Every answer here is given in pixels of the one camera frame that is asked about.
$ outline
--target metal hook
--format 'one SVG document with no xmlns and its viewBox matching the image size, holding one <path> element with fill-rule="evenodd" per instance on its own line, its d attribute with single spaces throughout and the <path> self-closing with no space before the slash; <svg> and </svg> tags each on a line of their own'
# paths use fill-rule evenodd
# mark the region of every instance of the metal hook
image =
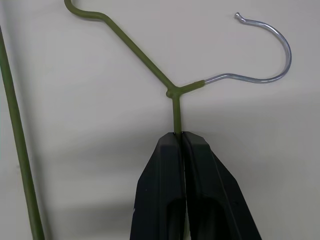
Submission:
<svg viewBox="0 0 320 240">
<path fill-rule="evenodd" d="M 210 77 L 210 78 L 204 80 L 204 84 L 210 84 L 210 83 L 219 81 L 221 79 L 236 79 L 236 80 L 245 81 L 245 82 L 249 82 L 249 83 L 255 83 L 255 84 L 268 84 L 268 83 L 275 82 L 275 81 L 281 79 L 283 76 L 285 76 L 287 74 L 287 72 L 289 71 L 291 61 L 292 61 L 291 49 L 290 49 L 289 43 L 287 42 L 285 37 L 278 30 L 276 30 L 274 27 L 270 26 L 269 24 L 266 24 L 262 21 L 255 21 L 255 20 L 246 19 L 246 18 L 242 17 L 239 12 L 237 12 L 234 15 L 234 18 L 236 18 L 242 24 L 263 28 L 263 29 L 271 32 L 274 36 L 276 36 L 276 38 L 279 39 L 279 41 L 281 42 L 281 44 L 284 47 L 285 67 L 279 75 L 271 77 L 271 78 L 254 78 L 254 77 L 242 76 L 242 75 L 233 74 L 233 73 L 223 73 L 223 74 L 213 76 L 213 77 Z"/>
</svg>

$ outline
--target coated wire hanger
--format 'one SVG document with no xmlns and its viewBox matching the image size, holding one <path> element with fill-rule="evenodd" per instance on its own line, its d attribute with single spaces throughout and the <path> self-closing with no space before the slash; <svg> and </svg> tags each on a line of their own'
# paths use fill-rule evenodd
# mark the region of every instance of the coated wire hanger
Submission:
<svg viewBox="0 0 320 240">
<path fill-rule="evenodd" d="M 238 75 L 234 73 L 223 73 L 217 76 L 210 77 L 208 79 L 196 81 L 194 83 L 178 87 L 174 85 L 166 75 L 139 49 L 139 47 L 112 21 L 107 15 L 94 12 L 94 11 L 84 11 L 76 8 L 71 0 L 64 0 L 65 6 L 67 9 L 75 14 L 76 16 L 95 19 L 105 22 L 118 36 L 119 38 L 135 53 L 135 55 L 150 69 L 150 71 L 167 87 L 166 95 L 172 99 L 173 105 L 173 125 L 174 132 L 178 138 L 181 138 L 182 135 L 182 124 L 181 124 L 181 110 L 180 110 L 180 96 L 191 92 L 193 90 L 204 87 L 207 84 L 222 80 L 222 79 L 235 79 L 244 82 L 258 83 L 258 84 L 267 84 L 275 82 L 282 77 L 284 77 L 292 62 L 292 53 L 290 46 L 285 39 L 285 37 L 274 27 L 256 20 L 250 20 L 242 17 L 238 12 L 234 17 L 244 25 L 255 26 L 263 28 L 271 32 L 282 44 L 285 51 L 285 67 L 283 71 L 271 78 L 253 78 L 243 75 Z M 25 193 L 26 205 L 29 215 L 29 222 L 31 227 L 31 232 L 33 239 L 35 240 L 44 240 L 44 231 L 40 219 L 40 213 L 38 209 L 38 203 L 35 193 L 35 188 L 33 184 L 33 178 L 29 163 L 29 157 L 26 147 L 26 141 L 24 137 L 24 131 L 22 127 L 21 117 L 19 106 L 16 98 L 14 83 L 12 79 L 12 74 L 9 66 L 9 60 L 5 48 L 5 43 L 3 35 L 0 28 L 0 67 L 1 74 L 3 79 L 3 85 L 5 88 L 5 93 L 8 102 L 8 108 L 10 113 L 10 118 L 12 122 L 13 135 L 15 139 L 17 155 L 21 170 L 23 189 Z"/>
<path fill-rule="evenodd" d="M 287 74 L 289 68 L 291 66 L 292 61 L 292 53 L 290 46 L 285 39 L 285 37 L 274 27 L 270 26 L 261 21 L 250 20 L 242 17 L 240 13 L 236 13 L 234 17 L 244 25 L 250 25 L 255 27 L 260 27 L 265 30 L 271 32 L 277 39 L 282 43 L 285 51 L 285 67 L 284 70 L 278 74 L 277 76 L 271 78 L 253 78 L 243 75 L 238 75 L 234 73 L 223 73 L 217 76 L 210 77 L 205 80 L 200 80 L 193 82 L 191 84 L 178 87 L 174 85 L 168 77 L 142 52 L 142 50 L 122 31 L 117 24 L 107 15 L 101 12 L 95 11 L 84 11 L 79 8 L 76 8 L 71 0 L 64 0 L 65 6 L 67 9 L 73 13 L 74 15 L 86 18 L 86 19 L 95 19 L 105 22 L 118 36 L 119 38 L 134 52 L 134 54 L 153 72 L 153 74 L 167 87 L 166 96 L 172 99 L 172 106 L 173 106 L 173 128 L 174 132 L 177 135 L 182 133 L 182 124 L 181 124 L 181 110 L 180 110 L 180 96 L 191 92 L 193 90 L 202 88 L 204 85 L 214 83 L 216 81 L 222 79 L 236 79 L 244 82 L 250 82 L 255 84 L 267 84 L 275 82 L 281 79 L 283 76 Z"/>
</svg>

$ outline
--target green pole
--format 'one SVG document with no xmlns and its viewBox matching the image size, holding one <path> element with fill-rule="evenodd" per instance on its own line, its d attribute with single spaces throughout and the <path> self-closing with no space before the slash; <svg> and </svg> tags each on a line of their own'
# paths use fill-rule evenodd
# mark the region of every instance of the green pole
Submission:
<svg viewBox="0 0 320 240">
<path fill-rule="evenodd" d="M 18 155 L 23 190 L 28 209 L 31 233 L 34 240 L 44 240 L 45 235 L 41 224 L 41 218 L 37 203 L 37 197 L 30 169 L 24 130 L 21 123 L 20 112 L 15 93 L 14 82 L 11 75 L 5 41 L 0 27 L 0 68 L 3 79 L 4 90 L 9 107 L 14 141 Z"/>
</svg>

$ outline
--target wall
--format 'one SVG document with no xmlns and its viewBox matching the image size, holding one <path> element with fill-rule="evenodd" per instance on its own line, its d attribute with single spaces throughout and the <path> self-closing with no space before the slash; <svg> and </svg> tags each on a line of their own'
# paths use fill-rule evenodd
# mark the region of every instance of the wall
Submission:
<svg viewBox="0 0 320 240">
<path fill-rule="evenodd" d="M 183 129 L 203 136 L 236 177 L 263 240 L 319 238 L 319 1 L 76 4 L 107 13 L 178 86 L 279 73 L 281 44 L 233 15 L 277 28 L 292 49 L 289 73 L 184 95 Z M 75 17 L 62 0 L 2 1 L 0 10 L 48 239 L 129 239 L 137 181 L 173 129 L 166 89 L 107 26 Z M 1 237 L 31 240 L 2 84 L 0 95 Z"/>
</svg>

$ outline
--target silver hook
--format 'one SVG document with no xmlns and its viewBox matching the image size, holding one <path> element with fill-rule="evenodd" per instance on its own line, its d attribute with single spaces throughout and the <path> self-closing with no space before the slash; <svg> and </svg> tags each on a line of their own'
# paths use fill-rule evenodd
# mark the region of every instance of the silver hook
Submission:
<svg viewBox="0 0 320 240">
<path fill-rule="evenodd" d="M 255 21 L 255 20 L 245 19 L 244 17 L 242 17 L 240 15 L 239 12 L 237 12 L 234 15 L 234 18 L 238 19 L 238 21 L 240 23 L 242 23 L 242 24 L 250 25 L 250 26 L 256 26 L 256 27 L 260 27 L 260 28 L 263 28 L 265 30 L 268 30 L 273 35 L 275 35 L 277 39 L 279 39 L 279 41 L 283 45 L 284 51 L 285 51 L 285 67 L 284 67 L 284 70 L 277 76 L 274 76 L 274 77 L 271 77 L 271 78 L 265 78 L 265 79 L 242 76 L 242 75 L 233 74 L 233 73 L 223 73 L 223 74 L 220 74 L 220 75 L 217 75 L 217 76 L 213 76 L 213 77 L 210 77 L 210 78 L 204 80 L 204 84 L 210 84 L 210 83 L 219 81 L 221 79 L 236 79 L 236 80 L 245 81 L 245 82 L 249 82 L 249 83 L 255 83 L 255 84 L 268 84 L 268 83 L 275 82 L 275 81 L 281 79 L 284 75 L 286 75 L 287 72 L 289 71 L 289 68 L 290 68 L 290 65 L 291 65 L 292 54 L 291 54 L 291 49 L 290 49 L 289 43 L 287 42 L 285 37 L 278 30 L 276 30 L 274 27 L 270 26 L 269 24 L 266 24 L 266 23 L 264 23 L 262 21 Z"/>
</svg>

